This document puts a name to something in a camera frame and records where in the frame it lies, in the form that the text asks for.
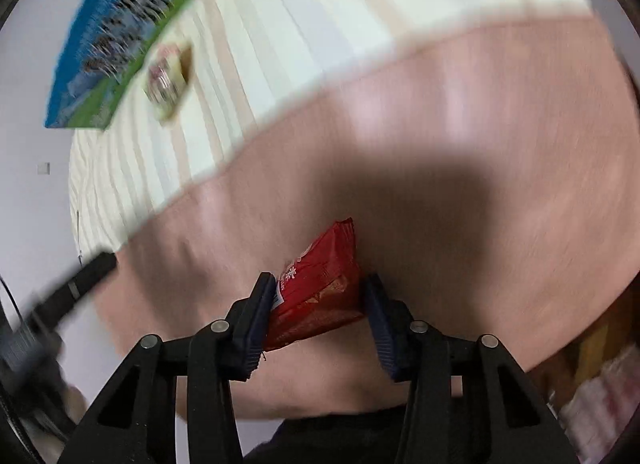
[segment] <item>plastic wrapper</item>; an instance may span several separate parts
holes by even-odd
[[[364,317],[353,220],[336,222],[278,279],[264,349],[338,329]]]

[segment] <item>white striped cloth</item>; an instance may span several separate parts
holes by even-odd
[[[194,76],[160,124],[132,80],[108,130],[76,132],[69,163],[78,247],[118,250],[180,189],[216,173],[284,105],[403,40],[436,39],[483,19],[588,14],[588,0],[191,0],[161,44],[193,44]]]

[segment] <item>colorful printed mat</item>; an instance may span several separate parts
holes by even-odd
[[[149,47],[187,0],[84,0],[49,98],[47,128],[105,129]]]

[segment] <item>black robotic device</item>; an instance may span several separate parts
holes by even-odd
[[[44,371],[56,355],[55,325],[114,265],[113,255],[100,255],[0,339],[2,462],[42,462],[16,424],[15,403],[31,390],[30,409],[20,415],[39,419],[41,429],[49,427],[66,443],[60,464],[175,464],[176,380],[188,376],[191,464],[241,463],[229,381],[246,381],[260,361],[276,287],[270,273],[260,275],[250,297],[236,301],[225,319],[192,337],[144,336],[77,427],[70,427],[60,398],[33,396],[33,390],[60,389],[60,373]],[[578,462],[556,418],[497,338],[452,338],[414,320],[404,303],[387,297],[377,275],[363,279],[361,293],[380,363],[394,381],[412,384],[397,464]],[[14,355],[12,367],[7,354]],[[452,376],[462,379],[461,397],[451,395]]]

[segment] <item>candy wrapper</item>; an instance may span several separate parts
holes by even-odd
[[[338,329],[364,317],[353,220],[336,222],[278,280],[264,349]]]

